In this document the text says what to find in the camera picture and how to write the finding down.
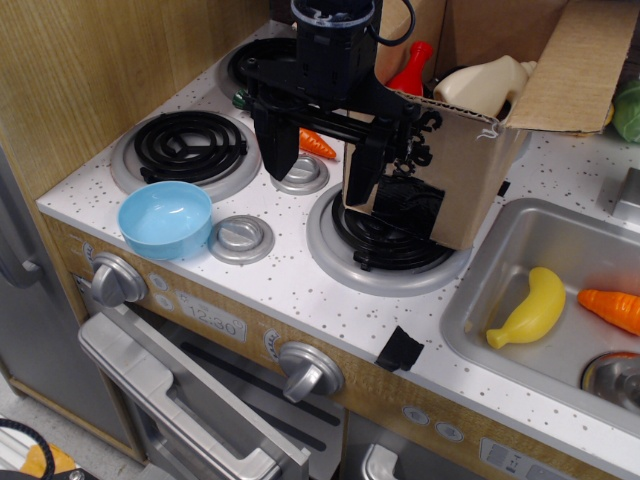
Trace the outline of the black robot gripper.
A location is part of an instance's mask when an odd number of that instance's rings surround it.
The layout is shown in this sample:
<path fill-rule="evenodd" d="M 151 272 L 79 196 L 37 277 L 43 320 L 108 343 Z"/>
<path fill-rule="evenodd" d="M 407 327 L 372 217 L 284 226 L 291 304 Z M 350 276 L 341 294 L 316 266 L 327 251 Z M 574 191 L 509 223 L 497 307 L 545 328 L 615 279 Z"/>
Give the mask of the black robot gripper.
<path fill-rule="evenodd" d="M 387 164 L 390 145 L 409 145 L 420 109 L 376 77 L 378 48 L 407 40 L 381 35 L 379 13 L 296 13 L 291 67 L 242 66 L 245 105 L 267 172 L 281 181 L 299 154 L 299 128 L 355 145 L 344 202 L 365 204 Z"/>

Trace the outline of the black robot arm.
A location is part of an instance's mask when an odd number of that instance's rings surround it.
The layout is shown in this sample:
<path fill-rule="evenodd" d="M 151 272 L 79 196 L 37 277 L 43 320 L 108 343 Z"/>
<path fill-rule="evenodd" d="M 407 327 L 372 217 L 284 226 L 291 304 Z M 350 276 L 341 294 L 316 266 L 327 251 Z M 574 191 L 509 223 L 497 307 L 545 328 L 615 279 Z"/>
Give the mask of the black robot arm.
<path fill-rule="evenodd" d="M 267 172 L 283 179 L 298 157 L 307 128 L 354 146 L 344 179 L 349 206 L 368 202 L 387 164 L 411 151 L 419 106 L 375 75 L 382 4 L 379 1 L 293 1 L 297 24 L 293 62 L 250 58 L 246 109 Z"/>

